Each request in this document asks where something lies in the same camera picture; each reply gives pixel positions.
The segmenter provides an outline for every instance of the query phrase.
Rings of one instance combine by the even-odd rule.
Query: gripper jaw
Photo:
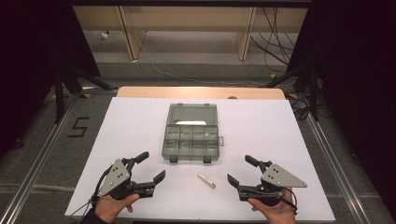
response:
[[[307,187],[304,181],[271,161],[257,161],[249,155],[245,156],[245,161],[254,167],[259,166],[262,177],[258,186],[241,186],[233,176],[227,175],[228,182],[237,189],[240,201],[254,198],[268,206],[273,206],[281,201],[286,188]]]
[[[116,200],[124,199],[131,194],[138,194],[140,198],[152,197],[156,185],[165,179],[165,170],[156,175],[152,182],[135,183],[131,180],[134,164],[140,163],[148,157],[149,153],[146,151],[129,160],[117,159],[111,167],[104,172],[106,179],[99,191],[95,192],[96,196],[103,197],[110,195]]]

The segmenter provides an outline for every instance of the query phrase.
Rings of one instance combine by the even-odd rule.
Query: black cable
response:
[[[294,100],[295,102],[291,104],[291,109],[293,110],[294,116],[297,120],[305,120],[310,112],[311,107],[309,104],[304,100],[306,97],[302,99],[290,99]],[[295,106],[297,103],[302,103],[304,107]]]
[[[290,43],[291,43],[293,46],[295,46],[294,42],[293,42],[293,41],[291,41],[291,39],[290,39],[290,37],[289,37],[288,33],[285,33],[285,35],[286,35],[286,37],[288,38],[288,40],[290,41]]]
[[[269,55],[273,56],[274,58],[278,59],[280,62],[282,62],[285,65],[288,65],[287,62],[283,61],[282,59],[280,59],[279,57],[277,57],[273,52],[269,51],[268,49],[265,49],[263,46],[261,46],[259,43],[257,43],[253,37],[250,37],[250,39],[257,45],[257,47],[259,47],[259,49],[264,50],[266,53],[268,53]]]
[[[262,11],[263,11],[264,16],[267,19],[268,24],[269,24],[269,26],[271,28],[271,34],[270,34],[270,37],[269,37],[269,41],[271,41],[271,37],[272,37],[272,35],[274,35],[276,40],[277,40],[277,43],[279,44],[279,48],[280,48],[280,51],[282,53],[282,56],[283,56],[284,60],[286,61],[286,58],[285,58],[286,51],[283,50],[282,44],[280,43],[279,37],[277,35],[277,28],[276,28],[277,27],[276,26],[277,7],[274,7],[274,25],[271,25],[270,19],[268,18],[267,13],[265,12],[265,8],[263,8]]]
[[[102,184],[102,181],[105,178],[105,176],[107,176],[108,173],[110,173],[111,167],[112,167],[112,165],[110,167],[108,167],[108,169],[103,172],[102,176],[100,177],[100,179],[96,185],[95,192],[91,196],[90,203],[92,204],[93,208],[96,206],[97,200],[99,199],[98,193],[99,193],[100,185]]]
[[[260,35],[260,37],[262,38],[262,40],[265,41],[265,42],[268,42],[269,45],[272,45],[272,46],[274,46],[274,47],[279,47],[279,45],[274,44],[274,43],[271,43],[271,42],[269,42],[267,39],[265,39],[265,37],[262,36],[262,33],[259,33],[259,35]],[[287,50],[293,51],[293,49],[289,49],[289,48],[286,48],[286,47],[283,47],[283,49],[287,49]]]
[[[294,198],[294,203],[289,202],[289,201],[287,201],[287,200],[284,199],[284,198],[282,198],[282,199],[283,199],[282,201],[283,201],[284,203],[287,202],[287,204],[290,205],[290,206],[293,208],[293,210],[294,210],[294,215],[296,216],[296,215],[297,215],[297,197],[296,197],[296,195],[294,194],[294,192],[293,192],[291,189],[285,188],[285,190],[287,190],[287,191],[289,191],[289,192],[291,193],[291,195],[292,195],[293,198]]]
[[[83,217],[85,217],[85,215],[87,214],[87,211],[88,211],[88,208],[90,207],[90,204],[89,203],[87,203],[87,206],[85,207],[85,211],[84,211],[84,213],[82,214],[82,216]]]
[[[282,44],[280,43],[280,40],[279,40],[279,35],[278,35],[278,32],[277,32],[276,17],[277,17],[277,7],[274,7],[274,31],[275,31],[275,37],[276,37],[277,43],[279,44],[280,52],[282,52],[283,57],[286,56],[288,58],[288,61],[290,61],[290,57],[286,53],[285,49],[283,48],[283,46],[282,46]]]
[[[72,215],[70,215],[64,223],[68,222],[69,219],[72,218],[72,216],[73,216],[76,212],[78,212],[79,210],[81,210],[81,208],[83,208],[84,206],[87,206],[87,207],[88,207],[89,205],[90,205],[90,202],[84,203],[79,209],[77,209],[76,211],[74,211],[74,212],[72,213]]]
[[[265,46],[265,52],[264,52],[264,62],[265,62],[265,65],[270,69],[270,70],[273,70],[273,71],[275,71],[275,72],[280,72],[280,71],[277,71],[276,69],[273,69],[272,67],[270,67],[269,65],[268,65],[268,62],[267,62],[267,50],[268,50],[268,45],[269,45],[269,43],[270,43],[270,41],[271,41],[271,36],[272,36],[272,33],[270,34],[270,37],[269,37],[269,39],[268,39],[268,42],[267,42],[267,45]]]

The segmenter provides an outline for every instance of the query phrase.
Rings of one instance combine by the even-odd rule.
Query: small cylindrical object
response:
[[[203,173],[198,173],[198,177],[200,177],[202,180],[204,180],[204,182],[210,186],[210,188],[214,188],[216,186],[215,182],[213,182],[213,180],[211,180],[209,177],[207,177],[206,175],[204,175]]]

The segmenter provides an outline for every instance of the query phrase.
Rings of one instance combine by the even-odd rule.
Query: metal rail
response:
[[[346,203],[349,206],[349,209],[352,213],[352,216],[355,218],[356,223],[358,224],[369,224],[371,223],[370,219],[367,217],[366,212],[364,211],[363,206],[361,205],[361,200],[356,194],[355,190],[349,183],[346,174],[344,173],[341,164],[338,162],[332,147],[327,140],[324,132],[322,131],[318,121],[315,121],[311,114],[308,115],[308,122],[311,126],[311,129],[318,140],[320,145],[320,149],[323,152],[323,155],[326,158],[327,163],[329,164],[332,174],[334,175],[335,181],[338,184],[344,198],[346,199]]]
[[[70,115],[70,111],[77,99],[78,94],[73,94],[69,98],[64,115],[61,117],[59,122],[56,123],[52,128],[44,146],[41,148],[38,156],[35,158],[35,162],[30,168],[30,171],[18,188],[11,203],[7,206],[6,212],[3,214],[3,217],[1,219],[1,224],[12,224],[17,219],[20,211],[23,208],[24,203],[27,200],[27,197],[29,196],[30,191],[32,190],[33,184],[37,180],[44,165],[46,164],[47,158],[49,157],[52,149],[54,148],[60,132],[63,129],[64,124]]]

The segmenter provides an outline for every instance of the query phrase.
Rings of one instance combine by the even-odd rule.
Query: table surface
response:
[[[173,103],[218,106],[219,135],[224,137],[218,161],[174,164],[163,159],[164,127],[169,105]],[[153,198],[139,200],[134,203],[132,214],[122,211],[119,217],[146,221],[262,222],[263,215],[251,212],[248,203],[240,202],[236,189],[227,181],[230,174],[241,185],[260,184],[260,170],[244,160],[245,155],[251,155],[277,163],[308,184],[306,189],[294,189],[299,207],[297,220],[334,221],[290,103],[270,99],[113,98],[65,215],[70,216],[87,202],[111,162],[135,157],[143,151],[150,156],[134,167],[132,179],[137,183],[148,182],[162,170],[166,171],[166,178],[155,189]],[[196,176],[198,172],[210,176],[217,186],[210,188]]]
[[[278,99],[284,100],[280,89],[265,88],[218,88],[218,87],[121,87],[118,97],[150,98],[215,98],[228,99]]]

